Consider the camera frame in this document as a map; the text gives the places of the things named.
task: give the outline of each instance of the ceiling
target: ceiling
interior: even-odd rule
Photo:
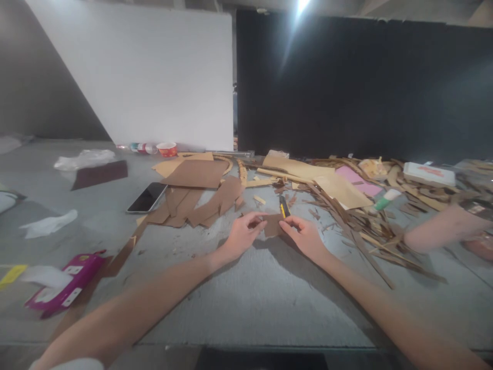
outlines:
[[[257,9],[289,11],[297,0],[100,0],[176,9],[227,11]],[[370,17],[451,25],[493,27],[493,0],[311,0],[307,12],[320,15]]]

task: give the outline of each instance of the smartphone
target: smartphone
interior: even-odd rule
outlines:
[[[159,201],[168,185],[151,182],[141,195],[127,209],[127,213],[148,213]]]

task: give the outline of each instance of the phone screen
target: phone screen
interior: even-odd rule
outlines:
[[[160,182],[152,182],[146,190],[128,207],[128,212],[147,212],[150,211],[156,200],[162,194],[165,184]]]

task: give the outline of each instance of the white panel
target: white panel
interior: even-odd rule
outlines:
[[[116,144],[175,141],[233,150],[229,14],[27,3]]]

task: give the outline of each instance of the forearm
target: forearm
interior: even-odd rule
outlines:
[[[416,367],[434,370],[490,368],[469,349],[425,326],[388,293],[362,278],[330,252],[316,263],[361,304]]]
[[[40,358],[36,370],[82,357],[99,359],[108,367],[191,290],[228,262],[227,254],[218,249],[172,266],[144,287],[112,299],[60,335]]]

